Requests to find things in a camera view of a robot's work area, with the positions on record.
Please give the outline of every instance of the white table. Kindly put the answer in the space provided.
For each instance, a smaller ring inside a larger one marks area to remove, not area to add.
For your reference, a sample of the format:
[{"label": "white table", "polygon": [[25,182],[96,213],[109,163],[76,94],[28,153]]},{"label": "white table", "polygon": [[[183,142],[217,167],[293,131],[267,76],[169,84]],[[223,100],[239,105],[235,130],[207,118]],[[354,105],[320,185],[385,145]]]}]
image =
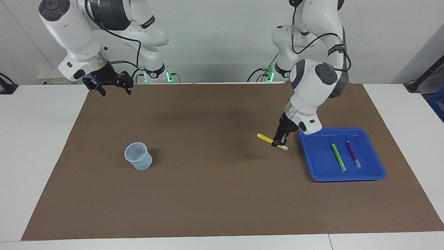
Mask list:
[{"label": "white table", "polygon": [[[420,94],[402,85],[365,89],[444,220],[444,124]],[[444,249],[444,232],[18,242],[87,93],[82,85],[46,85],[20,86],[13,95],[0,96],[0,250]]]}]

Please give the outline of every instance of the black cable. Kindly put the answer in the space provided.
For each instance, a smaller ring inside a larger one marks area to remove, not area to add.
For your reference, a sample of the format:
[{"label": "black cable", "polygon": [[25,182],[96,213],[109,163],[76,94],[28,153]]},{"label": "black cable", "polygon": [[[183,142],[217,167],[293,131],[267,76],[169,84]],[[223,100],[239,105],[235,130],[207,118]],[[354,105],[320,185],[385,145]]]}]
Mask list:
[{"label": "black cable", "polygon": [[312,45],[316,40],[318,40],[319,38],[324,37],[324,36],[336,36],[336,37],[339,37],[339,35],[336,34],[336,33],[325,33],[325,34],[320,35],[320,36],[316,37],[315,39],[313,39],[313,41],[311,41],[311,43],[309,43],[307,46],[305,46],[305,48],[303,48],[299,52],[294,51],[294,45],[292,43],[291,46],[293,47],[293,53],[295,53],[296,55],[299,55],[300,53],[304,52],[304,50],[306,50],[310,45]]},{"label": "black cable", "polygon": [[263,74],[263,75],[258,76],[258,78],[256,79],[256,81],[259,81],[259,78],[260,78],[260,77],[262,77],[262,79],[261,79],[261,81],[262,81],[262,80],[264,79],[265,76],[267,76],[267,74]]},{"label": "black cable", "polygon": [[131,64],[132,66],[134,66],[134,67],[136,67],[136,68],[137,68],[137,65],[133,64],[132,62],[129,62],[129,61],[125,61],[125,60],[113,61],[113,62],[110,62],[110,63],[111,63],[111,64],[120,64],[120,63],[126,63],[126,64]]},{"label": "black cable", "polygon": [[172,75],[172,76],[177,76],[177,77],[179,78],[179,83],[182,83],[182,82],[180,81],[180,75],[179,75],[179,74],[177,74],[177,73],[171,73],[171,75]]},{"label": "black cable", "polygon": [[136,69],[136,70],[133,72],[133,74],[131,75],[131,79],[134,79],[134,76],[136,75],[136,73],[137,73],[139,70],[141,70],[141,69]]},{"label": "black cable", "polygon": [[6,78],[8,81],[10,81],[12,84],[17,85],[7,75],[5,75],[3,73],[0,73],[0,75],[3,76],[4,78]]},{"label": "black cable", "polygon": [[293,19],[291,20],[291,48],[294,51],[294,17],[296,16],[296,7],[294,7],[294,12],[293,12]]},{"label": "black cable", "polygon": [[117,35],[117,34],[114,34],[113,32],[111,32],[111,31],[109,31],[107,28],[105,28],[105,26],[103,25],[103,24],[101,24],[101,23],[99,23],[99,22],[97,22],[92,16],[91,16],[91,14],[89,13],[89,10],[88,10],[88,1],[89,0],[85,0],[85,10],[86,10],[86,13],[88,14],[88,17],[101,29],[101,30],[104,30],[104,31],[106,31],[107,33],[109,33],[109,34],[111,34],[111,35],[113,35],[113,36],[116,36],[116,37],[118,37],[118,38],[121,38],[121,39],[124,39],[124,40],[127,40],[127,41],[133,41],[133,42],[138,42],[139,43],[139,48],[138,48],[138,50],[137,50],[137,59],[136,59],[136,68],[138,68],[139,67],[139,55],[140,55],[140,49],[142,48],[142,42],[141,41],[139,41],[139,40],[135,40],[135,39],[131,39],[131,38],[127,38],[127,37],[124,37],[124,36],[120,36],[120,35]]},{"label": "black cable", "polygon": [[[431,74],[429,77],[438,74],[438,73],[439,73],[441,70],[443,70],[443,69],[444,69],[444,67],[440,68],[438,71],[434,72],[434,73]],[[406,84],[406,83],[409,83],[409,82],[413,82],[413,81],[416,81],[416,80],[418,80],[418,79],[419,79],[419,78],[417,78],[417,79],[413,79],[413,80],[407,81],[407,82],[405,82],[405,83],[403,83],[403,84]]]},{"label": "black cable", "polygon": [[274,63],[274,60],[279,56],[279,52],[276,54],[276,56],[273,58],[273,61],[270,62],[270,65],[268,65],[268,68],[271,67],[271,65]]},{"label": "black cable", "polygon": [[349,55],[347,54],[346,50],[343,50],[344,52],[344,56],[347,58],[347,60],[349,61],[349,66],[346,69],[337,69],[337,68],[333,68],[336,71],[341,71],[341,72],[347,72],[352,68],[352,61],[350,60]]},{"label": "black cable", "polygon": [[253,71],[253,73],[251,73],[250,77],[248,78],[247,82],[250,81],[251,77],[252,77],[256,72],[261,71],[261,70],[264,71],[264,69],[256,69],[255,71]]},{"label": "black cable", "polygon": [[136,84],[137,84],[137,78],[138,78],[139,76],[143,76],[143,77],[145,77],[144,74],[139,74],[139,75],[137,75],[137,76],[136,76]]}]

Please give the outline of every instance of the cable connector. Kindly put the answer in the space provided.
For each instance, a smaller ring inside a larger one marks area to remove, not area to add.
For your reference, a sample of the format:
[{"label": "cable connector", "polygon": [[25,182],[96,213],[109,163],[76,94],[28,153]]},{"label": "cable connector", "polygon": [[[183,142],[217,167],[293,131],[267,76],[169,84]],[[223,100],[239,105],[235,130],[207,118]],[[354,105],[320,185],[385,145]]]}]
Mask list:
[{"label": "cable connector", "polygon": [[274,77],[273,68],[265,68],[264,71],[264,75],[267,77],[267,82],[272,82]]},{"label": "cable connector", "polygon": [[168,71],[166,72],[166,76],[168,78],[168,83],[172,83],[174,82],[174,77],[173,77],[173,73],[169,73]]},{"label": "cable connector", "polygon": [[291,20],[291,40],[294,38],[295,28],[294,28],[294,17],[296,16],[296,7],[294,7],[293,19]]}]

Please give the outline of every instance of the green marker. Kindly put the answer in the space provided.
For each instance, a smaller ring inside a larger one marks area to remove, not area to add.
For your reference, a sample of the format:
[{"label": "green marker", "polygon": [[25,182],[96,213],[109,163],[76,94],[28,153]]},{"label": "green marker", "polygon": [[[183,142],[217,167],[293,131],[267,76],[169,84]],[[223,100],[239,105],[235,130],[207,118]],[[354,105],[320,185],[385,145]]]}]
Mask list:
[{"label": "green marker", "polygon": [[339,155],[336,145],[332,144],[332,149],[333,149],[334,155],[336,155],[337,162],[339,162],[339,165],[341,166],[342,171],[346,171],[347,169],[345,169],[344,162],[342,161],[341,156]]}]

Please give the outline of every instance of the yellow marker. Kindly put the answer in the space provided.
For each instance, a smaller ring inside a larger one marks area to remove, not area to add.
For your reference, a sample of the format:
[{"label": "yellow marker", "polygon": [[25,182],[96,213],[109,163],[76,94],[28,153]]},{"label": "yellow marker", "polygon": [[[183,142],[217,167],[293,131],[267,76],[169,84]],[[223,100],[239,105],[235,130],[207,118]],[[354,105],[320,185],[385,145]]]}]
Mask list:
[{"label": "yellow marker", "polygon": [[[262,140],[264,140],[264,141],[270,143],[270,144],[273,143],[273,139],[270,139],[270,138],[266,137],[266,136],[263,135],[263,134],[258,134],[258,137],[259,137],[260,139],[262,139]],[[278,145],[277,147],[280,148],[280,149],[283,149],[283,150],[285,150],[285,151],[288,150],[288,147],[287,147],[287,146],[280,146],[280,145]]]}]

